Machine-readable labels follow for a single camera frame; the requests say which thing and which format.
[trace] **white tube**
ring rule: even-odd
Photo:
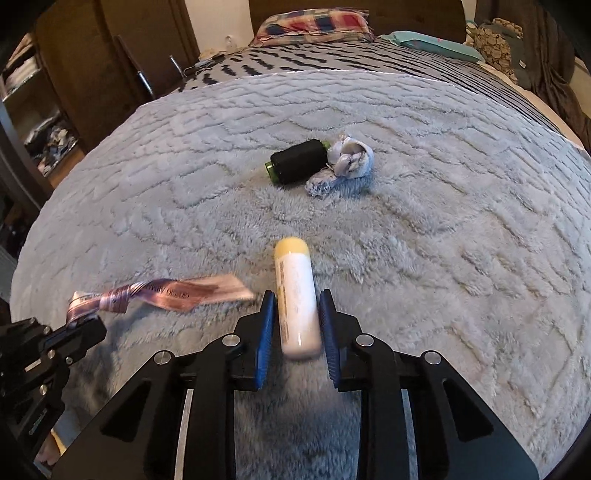
[[[281,350],[292,360],[320,355],[322,340],[310,250],[296,237],[275,246]]]

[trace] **gray fluffy blanket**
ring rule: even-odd
[[[324,200],[270,184],[273,151],[340,132],[375,150],[371,183]],[[104,314],[108,336],[66,396],[84,423],[155,351],[200,350],[257,309],[275,286],[274,244],[297,235],[318,290],[393,348],[442,352],[545,474],[591,413],[589,160],[488,98],[405,75],[308,71],[175,93],[57,188],[22,250],[12,314],[59,327],[75,290],[154,277],[235,272],[257,293]],[[354,478],[357,397],[332,388],[324,359],[273,361],[263,392],[237,397],[238,477]]]

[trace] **wooden wardrobe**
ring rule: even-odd
[[[172,91],[199,51],[184,0],[57,0],[34,31],[41,59],[85,151],[151,96]]]

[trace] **yellow cap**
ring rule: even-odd
[[[310,256],[308,245],[301,238],[289,236],[279,240],[275,246],[275,258],[281,258],[287,254],[304,254]]]

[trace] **thread spool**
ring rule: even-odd
[[[309,179],[326,166],[329,147],[330,142],[313,139],[273,153],[271,160],[265,163],[269,178],[279,185]]]

